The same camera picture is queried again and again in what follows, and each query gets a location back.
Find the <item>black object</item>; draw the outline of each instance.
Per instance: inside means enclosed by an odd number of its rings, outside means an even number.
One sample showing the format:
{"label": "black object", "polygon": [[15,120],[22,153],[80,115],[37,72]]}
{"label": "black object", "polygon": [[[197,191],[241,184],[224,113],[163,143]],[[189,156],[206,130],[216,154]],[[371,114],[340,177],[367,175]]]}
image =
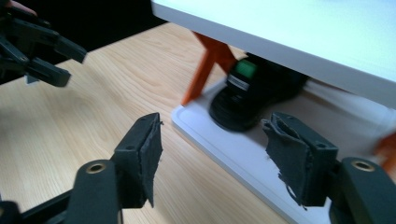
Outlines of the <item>black object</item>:
{"label": "black object", "polygon": [[209,115],[223,129],[244,132],[259,123],[269,105],[296,96],[308,76],[247,54],[229,72],[227,86],[212,100]]}
{"label": "black object", "polygon": [[122,223],[121,209],[153,205],[153,179],[163,152],[160,114],[136,121],[111,160],[90,161],[78,170],[74,187],[20,214],[14,202],[0,202],[0,224]]}
{"label": "black object", "polygon": [[87,54],[84,48],[51,30],[49,22],[15,7],[0,8],[0,84],[27,76],[30,81],[66,86],[71,77],[66,70],[36,57],[41,46],[80,63]]}
{"label": "black object", "polygon": [[290,115],[276,112],[262,128],[266,151],[297,204],[323,206],[329,197],[332,223],[396,223],[396,186],[380,166],[337,161],[336,146]]}
{"label": "black object", "polygon": [[[99,49],[131,35],[147,31],[166,21],[152,14],[149,0],[19,0],[52,29],[87,51]],[[50,48],[36,53],[49,63],[66,60]]]}

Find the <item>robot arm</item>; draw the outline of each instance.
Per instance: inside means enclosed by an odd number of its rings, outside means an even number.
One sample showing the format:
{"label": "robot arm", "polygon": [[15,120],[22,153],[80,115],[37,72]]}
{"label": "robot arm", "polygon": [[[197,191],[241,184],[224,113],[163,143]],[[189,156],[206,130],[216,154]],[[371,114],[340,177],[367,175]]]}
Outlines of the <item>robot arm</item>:
{"label": "robot arm", "polygon": [[262,128],[266,151],[297,204],[323,206],[329,197],[332,223],[396,223],[396,186],[380,166],[337,161],[335,145],[290,115],[274,113]]}
{"label": "robot arm", "polygon": [[0,9],[0,84],[27,76],[28,82],[42,80],[64,87],[71,75],[64,69],[35,56],[40,46],[79,63],[87,51],[50,29],[50,23],[15,7]]}

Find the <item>black plastic part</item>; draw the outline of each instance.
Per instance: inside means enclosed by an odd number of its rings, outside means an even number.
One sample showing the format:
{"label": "black plastic part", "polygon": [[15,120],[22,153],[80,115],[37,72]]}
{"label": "black plastic part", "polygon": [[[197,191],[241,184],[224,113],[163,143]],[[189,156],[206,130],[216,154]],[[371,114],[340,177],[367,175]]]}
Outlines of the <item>black plastic part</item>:
{"label": "black plastic part", "polygon": [[[250,64],[252,73],[238,71],[241,64]],[[231,68],[227,86],[213,98],[209,115],[224,130],[248,131],[259,124],[268,106],[297,96],[307,80],[304,74],[248,53]]]}
{"label": "black plastic part", "polygon": [[114,162],[90,161],[78,169],[64,224],[117,224],[121,207]]}
{"label": "black plastic part", "polygon": [[159,113],[138,119],[114,151],[122,208],[141,208],[147,199],[154,205],[154,175],[163,152],[161,124]]}
{"label": "black plastic part", "polygon": [[20,224],[20,209],[14,202],[0,202],[0,224]]}
{"label": "black plastic part", "polygon": [[269,138],[266,151],[290,196],[299,205],[323,206],[328,194],[326,176],[337,163],[338,148],[290,115],[273,113],[262,128]]}
{"label": "black plastic part", "polygon": [[65,87],[71,77],[67,70],[56,67],[38,58],[32,60],[26,71],[28,75],[55,87]]}
{"label": "black plastic part", "polygon": [[22,213],[22,223],[63,223],[70,194],[71,190]]}
{"label": "black plastic part", "polygon": [[332,223],[396,223],[396,186],[380,166],[345,158],[334,181],[342,193],[330,197]]}

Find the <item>black shoe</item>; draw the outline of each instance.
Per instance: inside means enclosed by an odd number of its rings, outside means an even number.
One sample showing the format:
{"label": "black shoe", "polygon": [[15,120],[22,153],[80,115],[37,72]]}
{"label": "black shoe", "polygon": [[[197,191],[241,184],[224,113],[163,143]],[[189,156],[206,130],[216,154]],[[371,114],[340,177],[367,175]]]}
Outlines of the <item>black shoe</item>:
{"label": "black shoe", "polygon": [[245,132],[262,118],[265,107],[293,98],[308,76],[247,54],[227,77],[227,87],[213,99],[210,117],[223,129]]}

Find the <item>white table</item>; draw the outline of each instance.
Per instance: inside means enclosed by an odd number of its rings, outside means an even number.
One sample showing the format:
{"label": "white table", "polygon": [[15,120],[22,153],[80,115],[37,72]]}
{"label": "white table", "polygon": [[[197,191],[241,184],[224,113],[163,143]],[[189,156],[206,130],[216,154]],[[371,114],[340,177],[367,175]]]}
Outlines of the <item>white table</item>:
{"label": "white table", "polygon": [[[338,138],[335,137],[341,140],[339,144],[334,142],[340,148],[354,147],[346,140],[350,136],[367,140],[366,146],[372,147],[370,144],[395,123],[392,108],[396,108],[393,100],[396,95],[396,3],[392,1],[151,0],[151,3],[156,16],[192,30],[207,49],[191,88],[197,83],[196,77],[207,75],[200,71],[202,67],[209,70],[213,63],[208,63],[210,55],[207,53],[211,49],[205,44],[206,39],[203,41],[203,35],[213,39],[215,45],[219,42],[243,49],[351,92],[337,91],[332,95],[334,92],[327,94],[326,88],[312,89],[311,86],[307,94],[291,103],[294,108],[275,107],[301,115],[300,119],[306,119],[304,121],[311,127],[316,125],[320,133],[331,135],[333,130],[347,126],[338,132],[341,134]],[[265,140],[257,144],[257,139],[262,137],[260,128],[246,135],[227,133],[211,121],[206,113],[208,101],[221,85],[207,90],[194,102],[191,100],[197,94],[189,94],[192,91],[200,93],[202,87],[191,88],[183,106],[173,114],[174,123],[184,134],[287,221],[328,223],[326,210],[311,208],[306,213],[285,194],[281,181],[276,182],[276,168],[271,161],[263,159]],[[339,114],[321,107],[311,112],[317,111],[324,118],[313,117],[312,113],[308,119],[304,118],[306,111],[298,107],[316,103],[307,97],[310,94],[327,97],[327,102],[339,102],[339,108],[346,106],[348,112]],[[357,119],[351,120],[351,114]],[[324,119],[332,121],[332,130],[320,126]]]}
{"label": "white table", "polygon": [[391,0],[152,0],[156,16],[396,108]]}

